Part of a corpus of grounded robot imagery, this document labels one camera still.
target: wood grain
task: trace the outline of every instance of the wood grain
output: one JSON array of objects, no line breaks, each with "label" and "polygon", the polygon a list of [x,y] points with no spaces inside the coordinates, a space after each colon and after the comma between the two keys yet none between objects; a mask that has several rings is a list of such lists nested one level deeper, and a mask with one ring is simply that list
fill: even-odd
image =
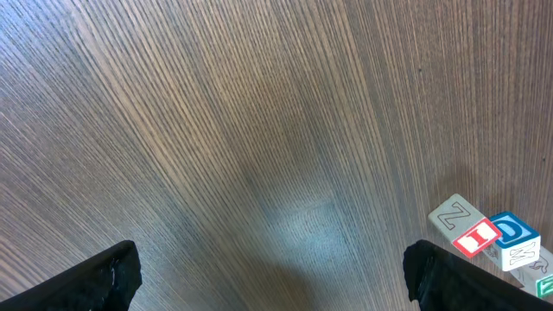
[{"label": "wood grain", "polygon": [[0,300],[132,239],[133,310],[417,309],[453,193],[553,250],[552,98],[547,0],[0,0]]}]

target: alphabet block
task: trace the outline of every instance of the alphabet block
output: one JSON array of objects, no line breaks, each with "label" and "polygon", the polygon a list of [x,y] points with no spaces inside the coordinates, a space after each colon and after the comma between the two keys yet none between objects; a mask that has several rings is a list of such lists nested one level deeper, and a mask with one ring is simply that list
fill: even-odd
[{"label": "alphabet block", "polygon": [[524,285],[524,291],[534,296],[553,294],[553,254],[544,247],[540,248],[537,261],[511,270],[511,274]]},{"label": "alphabet block", "polygon": [[501,232],[459,194],[429,214],[430,221],[459,251],[473,257],[501,236]]},{"label": "alphabet block", "polygon": [[505,212],[490,218],[502,233],[501,238],[484,250],[503,271],[510,271],[539,259],[541,237],[513,213]]}]

